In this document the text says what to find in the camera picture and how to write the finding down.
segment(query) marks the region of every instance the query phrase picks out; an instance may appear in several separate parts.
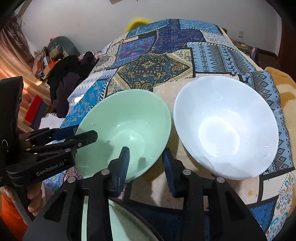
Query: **patchwork tablecloth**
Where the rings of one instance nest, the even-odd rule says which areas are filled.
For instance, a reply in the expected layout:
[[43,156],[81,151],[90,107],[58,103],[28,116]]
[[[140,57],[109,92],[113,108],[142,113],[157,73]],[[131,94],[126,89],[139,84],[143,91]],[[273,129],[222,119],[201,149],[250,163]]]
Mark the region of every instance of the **patchwork tablecloth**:
[[[255,216],[267,239],[272,240],[296,201],[293,199],[296,172],[285,123],[285,117],[286,121],[287,117],[291,121],[293,115],[288,114],[289,107],[282,109],[280,101],[280,94],[284,94],[281,90],[291,88],[290,93],[296,96],[296,88],[276,83],[280,86],[277,88],[272,75],[240,52],[218,26],[194,20],[166,19],[134,29],[114,40],[102,50],[90,76],[69,97],[74,108],[61,128],[79,124],[94,105],[112,93],[132,88],[152,89],[166,101],[172,113],[178,92],[191,78],[212,74],[228,76],[252,87],[266,100],[276,117],[279,147],[271,166],[259,177],[228,180]],[[212,178],[210,172],[184,149],[174,125],[168,147],[186,168]],[[75,168],[69,173],[78,175]],[[182,199],[174,199],[169,193],[160,159],[133,181],[130,198],[175,209],[182,209],[183,205]]]

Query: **orange clothing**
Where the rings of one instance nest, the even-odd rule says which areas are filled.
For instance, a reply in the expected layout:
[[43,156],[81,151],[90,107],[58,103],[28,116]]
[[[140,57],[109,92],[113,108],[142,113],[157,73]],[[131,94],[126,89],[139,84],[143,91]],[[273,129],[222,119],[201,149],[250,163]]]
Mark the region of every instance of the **orange clothing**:
[[28,226],[25,225],[15,206],[4,196],[2,196],[2,212],[0,216],[16,239],[22,241]]

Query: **mint green bowl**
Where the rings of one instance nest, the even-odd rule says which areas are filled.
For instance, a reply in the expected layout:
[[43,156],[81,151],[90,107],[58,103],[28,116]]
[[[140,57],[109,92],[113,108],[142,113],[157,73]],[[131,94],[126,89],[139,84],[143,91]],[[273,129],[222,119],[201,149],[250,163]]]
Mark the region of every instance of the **mint green bowl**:
[[95,143],[78,149],[76,168],[91,177],[130,149],[126,182],[147,171],[163,152],[171,130],[169,108],[161,97],[145,90],[125,90],[99,102],[85,116],[76,134],[95,130]]

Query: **power socket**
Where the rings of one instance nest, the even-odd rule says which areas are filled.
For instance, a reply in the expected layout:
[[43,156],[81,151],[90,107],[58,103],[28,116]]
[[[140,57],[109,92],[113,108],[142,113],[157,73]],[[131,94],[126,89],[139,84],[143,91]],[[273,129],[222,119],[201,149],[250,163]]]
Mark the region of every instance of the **power socket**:
[[239,31],[239,35],[238,35],[240,38],[243,38],[244,37],[244,32],[243,31]]

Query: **silver screw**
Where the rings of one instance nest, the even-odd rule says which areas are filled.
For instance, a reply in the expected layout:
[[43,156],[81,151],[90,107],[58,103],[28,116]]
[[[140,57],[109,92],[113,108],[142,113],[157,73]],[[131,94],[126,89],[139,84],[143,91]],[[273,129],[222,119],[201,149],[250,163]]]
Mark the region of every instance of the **silver screw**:
[[217,182],[224,183],[225,179],[223,177],[217,177]]
[[76,181],[76,177],[69,177],[69,178],[67,179],[67,181],[68,181],[68,183],[73,183],[73,182]]
[[191,174],[191,171],[189,169],[184,169],[182,172],[183,172],[184,175],[190,175]]
[[108,175],[110,173],[110,171],[108,169],[103,169],[101,171],[102,175]]

